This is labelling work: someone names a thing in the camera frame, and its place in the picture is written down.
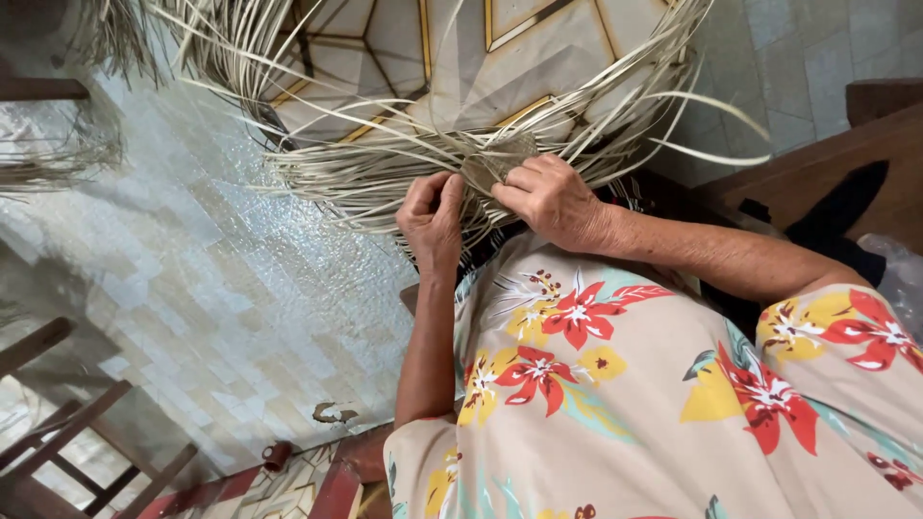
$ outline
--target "woman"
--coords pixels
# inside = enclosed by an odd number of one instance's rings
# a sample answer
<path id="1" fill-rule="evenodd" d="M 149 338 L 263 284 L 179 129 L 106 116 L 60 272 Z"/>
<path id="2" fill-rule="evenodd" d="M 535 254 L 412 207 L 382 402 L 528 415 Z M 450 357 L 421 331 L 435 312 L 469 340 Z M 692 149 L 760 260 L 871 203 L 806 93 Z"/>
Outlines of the woman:
<path id="1" fill-rule="evenodd" d="M 462 184 L 418 179 L 398 213 L 420 293 L 385 447 L 396 517 L 923 513 L 923 354 L 851 269 L 606 205 L 542 155 L 492 189 L 535 234 L 454 308 Z M 676 272 L 767 303 L 757 347 Z"/>

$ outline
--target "hand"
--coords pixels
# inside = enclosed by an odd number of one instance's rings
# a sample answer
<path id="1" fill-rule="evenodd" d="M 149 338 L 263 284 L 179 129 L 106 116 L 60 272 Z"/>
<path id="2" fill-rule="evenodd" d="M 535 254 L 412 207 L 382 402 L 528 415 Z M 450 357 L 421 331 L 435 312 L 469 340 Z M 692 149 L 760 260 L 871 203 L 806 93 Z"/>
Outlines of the hand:
<path id="1" fill-rule="evenodd" d="M 464 180 L 448 171 L 414 180 L 407 189 L 396 218 L 416 257 L 420 276 L 450 275 L 462 256 L 462 205 Z"/>
<path id="2" fill-rule="evenodd" d="M 509 171 L 490 192 L 541 237 L 570 252 L 591 252 L 611 206 L 600 201 L 574 168 L 546 153 Z"/>

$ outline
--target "floral blouse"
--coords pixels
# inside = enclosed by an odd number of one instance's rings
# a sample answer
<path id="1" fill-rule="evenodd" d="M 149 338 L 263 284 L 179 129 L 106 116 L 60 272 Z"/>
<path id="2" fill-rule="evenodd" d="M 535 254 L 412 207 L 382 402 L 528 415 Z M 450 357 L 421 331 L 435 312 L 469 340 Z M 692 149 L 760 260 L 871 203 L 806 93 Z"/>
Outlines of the floral blouse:
<path id="1" fill-rule="evenodd" d="M 923 353 L 872 290 L 767 308 L 534 235 L 456 306 L 464 403 L 385 446 L 395 518 L 920 517 Z"/>

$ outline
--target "sleeve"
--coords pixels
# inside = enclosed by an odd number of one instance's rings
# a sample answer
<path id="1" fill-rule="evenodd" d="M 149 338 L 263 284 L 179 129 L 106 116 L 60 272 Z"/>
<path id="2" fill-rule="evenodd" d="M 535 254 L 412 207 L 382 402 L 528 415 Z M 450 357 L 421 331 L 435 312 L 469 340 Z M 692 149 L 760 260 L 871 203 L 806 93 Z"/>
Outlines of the sleeve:
<path id="1" fill-rule="evenodd" d="M 384 456 L 394 519 L 440 515 L 456 498 L 458 442 L 447 416 L 395 430 L 385 441 Z"/>
<path id="2" fill-rule="evenodd" d="M 834 284 L 767 308 L 763 360 L 842 436 L 923 453 L 923 353 L 877 292 Z"/>

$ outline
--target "red cup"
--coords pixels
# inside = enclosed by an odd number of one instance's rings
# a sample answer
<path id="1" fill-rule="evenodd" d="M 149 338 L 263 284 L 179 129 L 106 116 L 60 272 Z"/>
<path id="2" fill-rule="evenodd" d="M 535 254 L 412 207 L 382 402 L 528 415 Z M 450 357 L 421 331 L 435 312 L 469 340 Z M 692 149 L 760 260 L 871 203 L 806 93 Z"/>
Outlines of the red cup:
<path id="1" fill-rule="evenodd" d="M 270 472 L 281 472 L 285 462 L 292 455 L 292 443 L 286 440 L 276 441 L 275 445 L 263 449 L 263 468 Z"/>

